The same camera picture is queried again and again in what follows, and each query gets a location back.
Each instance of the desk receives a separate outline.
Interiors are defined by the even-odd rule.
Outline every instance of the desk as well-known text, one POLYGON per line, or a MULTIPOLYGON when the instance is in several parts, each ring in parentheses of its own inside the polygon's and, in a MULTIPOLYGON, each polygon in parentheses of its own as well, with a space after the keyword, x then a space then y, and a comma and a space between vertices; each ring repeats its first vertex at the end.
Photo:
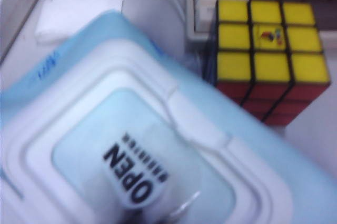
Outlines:
MULTIPOLYGON (((36 44, 34 31, 42 1, 36 4, 3 63, 2 88, 18 80, 59 45, 36 44)), ((170 0, 124 0, 123 13, 167 54, 182 63, 187 61, 184 25, 170 0)), ((275 131, 337 178, 337 51, 327 51, 326 58, 331 87, 290 125, 275 131)))

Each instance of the rubik's cube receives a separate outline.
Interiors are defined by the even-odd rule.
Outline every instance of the rubik's cube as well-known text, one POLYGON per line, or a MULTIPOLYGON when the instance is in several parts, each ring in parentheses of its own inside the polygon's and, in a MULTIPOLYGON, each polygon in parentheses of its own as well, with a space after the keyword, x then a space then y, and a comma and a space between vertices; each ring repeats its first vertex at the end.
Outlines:
POLYGON ((204 77, 268 125, 287 125, 330 77, 311 5, 218 0, 204 77))

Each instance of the white paper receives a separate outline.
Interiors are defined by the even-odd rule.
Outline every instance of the white paper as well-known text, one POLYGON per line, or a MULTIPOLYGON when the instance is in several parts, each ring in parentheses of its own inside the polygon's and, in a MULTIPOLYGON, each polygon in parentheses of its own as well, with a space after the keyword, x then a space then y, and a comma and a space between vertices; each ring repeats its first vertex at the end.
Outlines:
POLYGON ((53 43, 75 34, 107 10, 122 10, 123 0, 45 0, 35 37, 38 43, 53 43))

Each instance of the yellow cube face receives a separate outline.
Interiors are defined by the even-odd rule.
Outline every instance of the yellow cube face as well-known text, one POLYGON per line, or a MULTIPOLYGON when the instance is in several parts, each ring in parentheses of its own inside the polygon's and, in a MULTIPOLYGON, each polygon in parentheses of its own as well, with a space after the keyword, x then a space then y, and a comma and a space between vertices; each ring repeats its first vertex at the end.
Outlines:
POLYGON ((284 53, 255 53, 254 67, 257 81, 290 81, 288 60, 284 53))
POLYGON ((252 21, 254 23, 282 22, 280 5, 272 1, 251 1, 252 21))
POLYGON ((294 53, 291 55, 294 77, 298 82, 328 83, 328 69, 322 54, 294 53))
POLYGON ((287 28, 290 50, 293 52, 321 52, 322 44, 318 31, 313 27, 287 28))
POLYGON ((315 17, 308 3, 283 3, 283 10, 288 25, 315 25, 315 17))
POLYGON ((250 35, 248 25, 220 24, 219 49, 250 49, 250 35))
POLYGON ((251 79, 249 53, 220 52, 217 55, 218 80, 246 81, 251 79))
POLYGON ((262 50, 285 50, 286 43, 281 25, 253 26, 254 48, 262 50))
POLYGON ((219 0, 219 22, 248 22, 247 1, 219 0))

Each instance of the wet wipes package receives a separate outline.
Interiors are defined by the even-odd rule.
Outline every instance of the wet wipes package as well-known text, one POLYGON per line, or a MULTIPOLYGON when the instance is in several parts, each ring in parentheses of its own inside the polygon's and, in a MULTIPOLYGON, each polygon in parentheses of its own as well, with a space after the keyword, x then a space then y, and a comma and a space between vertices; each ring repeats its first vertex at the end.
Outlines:
POLYGON ((119 13, 2 90, 1 119, 11 224, 337 222, 333 179, 119 13))
POLYGON ((157 223, 194 195, 213 205, 201 218, 211 213, 208 219, 221 222, 233 208, 231 186, 130 90, 112 93, 57 143, 52 157, 102 223, 134 215, 157 223))

